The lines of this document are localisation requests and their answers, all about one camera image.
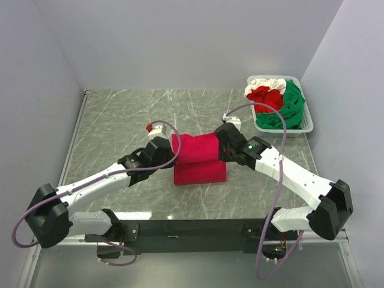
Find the table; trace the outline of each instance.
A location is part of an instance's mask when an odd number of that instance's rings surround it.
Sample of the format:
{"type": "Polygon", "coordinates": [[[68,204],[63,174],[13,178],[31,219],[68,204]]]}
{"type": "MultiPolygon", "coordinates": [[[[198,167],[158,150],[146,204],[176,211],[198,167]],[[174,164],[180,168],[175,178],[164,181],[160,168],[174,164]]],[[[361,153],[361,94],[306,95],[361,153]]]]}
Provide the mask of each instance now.
{"type": "MultiPolygon", "coordinates": [[[[163,119],[180,133],[199,135],[213,132],[222,124],[223,113],[247,103],[240,89],[91,90],[68,162],[64,182],[70,184],[104,170],[123,155],[148,142],[147,123],[163,119]]],[[[246,138],[254,136],[251,110],[236,112],[246,138]]],[[[266,138],[278,147],[280,138],[266,138]]],[[[284,153],[316,173],[307,138],[290,138],[284,153]]],[[[227,165],[227,182],[175,186],[173,170],[154,173],[146,181],[110,193],[84,207],[84,211],[110,208],[136,212],[151,219],[264,218],[277,190],[277,182],[236,163],[227,165]]],[[[304,205],[285,189],[278,206],[304,205]]]]}
{"type": "MultiPolygon", "coordinates": [[[[61,184],[97,173],[148,141],[145,126],[155,119],[171,122],[180,133],[210,133],[224,112],[246,103],[240,89],[92,90],[87,91],[61,184]]],[[[236,113],[246,138],[254,135],[249,107],[236,113]]],[[[280,138],[266,138],[274,146],[280,138]]],[[[309,171],[316,167],[305,135],[287,140],[284,153],[309,171]]],[[[110,208],[130,219],[264,218],[277,182],[247,167],[229,163],[228,181],[173,185],[172,169],[159,170],[147,181],[110,193],[84,211],[110,208]]],[[[285,189],[278,205],[304,205],[285,189]]],[[[361,287],[345,231],[329,242],[305,233],[303,250],[293,254],[270,280],[254,273],[254,254],[233,252],[148,253],[137,263],[114,268],[97,262],[94,243],[65,239],[47,250],[33,248],[21,287],[361,287]]],[[[121,257],[118,261],[128,261],[121,257]]],[[[263,262],[261,272],[273,264],[263,262]]]]}

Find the red cloth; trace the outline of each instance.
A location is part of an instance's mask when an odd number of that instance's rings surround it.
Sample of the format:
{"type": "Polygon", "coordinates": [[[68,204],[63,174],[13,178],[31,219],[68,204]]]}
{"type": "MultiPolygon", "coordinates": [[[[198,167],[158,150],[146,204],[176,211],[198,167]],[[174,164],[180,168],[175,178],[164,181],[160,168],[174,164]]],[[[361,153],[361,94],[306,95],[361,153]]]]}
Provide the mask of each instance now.
{"type": "MultiPolygon", "coordinates": [[[[218,160],[218,140],[215,134],[180,135],[181,151],[173,167],[175,185],[227,181],[227,164],[218,160]]],[[[173,152],[179,149],[176,135],[172,135],[173,152]]]]}
{"type": "MultiPolygon", "coordinates": [[[[283,96],[280,94],[279,90],[273,89],[269,91],[269,89],[270,88],[267,86],[260,86],[256,90],[252,90],[252,92],[247,95],[247,98],[251,101],[270,105],[279,111],[284,104],[283,96]]],[[[260,112],[273,112],[271,109],[261,105],[255,105],[253,107],[256,114],[260,112]]]]}

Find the white wall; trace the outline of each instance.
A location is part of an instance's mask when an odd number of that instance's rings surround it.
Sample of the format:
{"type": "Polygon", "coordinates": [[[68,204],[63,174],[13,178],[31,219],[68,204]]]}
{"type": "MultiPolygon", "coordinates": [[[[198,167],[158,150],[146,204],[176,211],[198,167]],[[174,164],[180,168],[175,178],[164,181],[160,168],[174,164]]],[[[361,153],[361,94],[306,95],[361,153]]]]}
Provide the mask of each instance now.
{"type": "Polygon", "coordinates": [[[342,0],[35,0],[83,88],[301,78],[342,0]]]}
{"type": "Polygon", "coordinates": [[[28,252],[12,227],[40,185],[57,184],[82,94],[32,0],[0,1],[1,287],[17,285],[28,252]]]}
{"type": "Polygon", "coordinates": [[[384,2],[344,0],[302,78],[319,172],[350,184],[346,225],[365,287],[384,287],[384,2]]]}

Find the white cloth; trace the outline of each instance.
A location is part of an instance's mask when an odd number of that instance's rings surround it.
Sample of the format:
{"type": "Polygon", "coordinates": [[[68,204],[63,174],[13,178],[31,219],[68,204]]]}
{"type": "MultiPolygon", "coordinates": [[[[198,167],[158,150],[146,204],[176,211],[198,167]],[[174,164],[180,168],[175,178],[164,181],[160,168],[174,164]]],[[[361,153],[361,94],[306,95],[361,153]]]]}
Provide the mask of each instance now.
{"type": "Polygon", "coordinates": [[[251,84],[249,84],[245,88],[244,96],[246,97],[249,93],[252,92],[252,90],[256,90],[260,86],[269,87],[270,90],[277,89],[279,90],[280,94],[283,95],[287,89],[287,82],[283,78],[280,78],[280,79],[255,78],[251,81],[251,84]]]}

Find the green cloth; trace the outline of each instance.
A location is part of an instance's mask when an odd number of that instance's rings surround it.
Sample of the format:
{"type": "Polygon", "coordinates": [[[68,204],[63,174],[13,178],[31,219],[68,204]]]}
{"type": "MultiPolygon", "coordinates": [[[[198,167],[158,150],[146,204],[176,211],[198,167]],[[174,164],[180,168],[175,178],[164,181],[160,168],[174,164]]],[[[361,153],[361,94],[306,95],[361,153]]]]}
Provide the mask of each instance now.
{"type": "MultiPolygon", "coordinates": [[[[283,107],[279,110],[287,124],[287,129],[301,129],[305,100],[300,89],[292,80],[287,81],[287,88],[283,95],[283,107]]],[[[274,113],[258,113],[256,124],[263,129],[283,129],[280,118],[274,113]]]]}

